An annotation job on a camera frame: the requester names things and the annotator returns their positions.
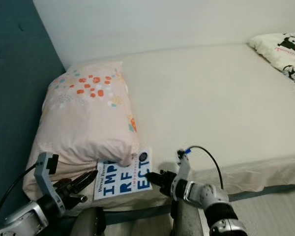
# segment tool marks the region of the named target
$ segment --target pink pillow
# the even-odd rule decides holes
[[[76,66],[48,87],[27,168],[41,152],[59,155],[52,181],[95,169],[99,160],[127,166],[138,153],[136,132],[121,62]],[[36,200],[33,173],[23,190]]]

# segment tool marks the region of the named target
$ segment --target bedding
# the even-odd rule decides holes
[[[74,178],[96,168],[98,160],[127,166],[138,148],[121,62],[88,63],[49,85],[27,168],[39,153],[56,153],[51,180]],[[31,200],[40,197],[33,171],[25,176],[23,190]]]
[[[123,61],[140,146],[151,147],[152,170],[176,172],[176,150],[205,146],[229,194],[295,184],[295,84],[244,44],[171,49],[118,56]],[[190,154],[190,179],[219,185],[211,159]],[[102,206],[127,211],[170,203],[157,187],[88,201],[68,212]]]
[[[255,36],[249,45],[295,82],[295,33]]]

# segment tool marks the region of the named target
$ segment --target pillowcase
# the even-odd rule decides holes
[[[295,33],[259,35],[249,45],[295,82]]]
[[[27,168],[41,152],[59,155],[52,181],[75,178],[99,160],[131,164],[139,149],[121,62],[75,66],[48,87]],[[31,200],[40,191],[30,172],[23,190]]]

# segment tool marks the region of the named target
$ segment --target robotic hand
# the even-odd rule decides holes
[[[248,236],[229,202],[227,193],[212,184],[201,185],[187,181],[190,170],[188,157],[183,150],[179,150],[177,154],[178,174],[170,171],[146,174],[151,183],[160,186],[162,194],[174,200],[171,212],[174,218],[173,235],[203,234],[202,228],[195,229],[200,224],[198,208],[202,208],[210,228],[210,236]]]
[[[56,172],[58,157],[52,153],[38,156],[34,176],[43,197],[8,216],[0,228],[0,236],[34,236],[50,221],[62,217],[67,209],[87,201],[86,196],[78,193],[93,182],[97,171],[84,173],[74,181],[65,178],[52,185],[49,175]]]

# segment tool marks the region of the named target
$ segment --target black cable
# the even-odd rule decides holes
[[[21,174],[15,181],[14,183],[9,187],[8,191],[6,191],[6,193],[4,194],[4,196],[1,198],[0,201],[0,209],[4,203],[4,201],[6,200],[7,196],[9,195],[9,193],[11,192],[11,190],[16,186],[16,184],[23,179],[23,177],[30,172],[32,169],[34,169],[36,167],[36,163],[34,165],[32,165],[31,167],[29,167],[25,172],[23,172],[23,174]]]
[[[214,157],[211,155],[211,153],[210,153],[208,150],[206,150],[204,147],[202,147],[202,146],[198,146],[198,145],[192,145],[192,146],[190,146],[189,148],[186,149],[185,152],[186,152],[186,153],[187,153],[187,152],[190,152],[190,150],[191,150],[192,148],[199,148],[199,149],[205,151],[205,152],[211,157],[211,159],[213,160],[213,162],[215,163],[215,166],[216,166],[216,168],[217,168],[218,176],[220,177],[221,189],[224,189],[223,179],[222,179],[222,174],[221,174],[220,168],[218,167],[218,164],[217,164],[216,160],[214,159]]]

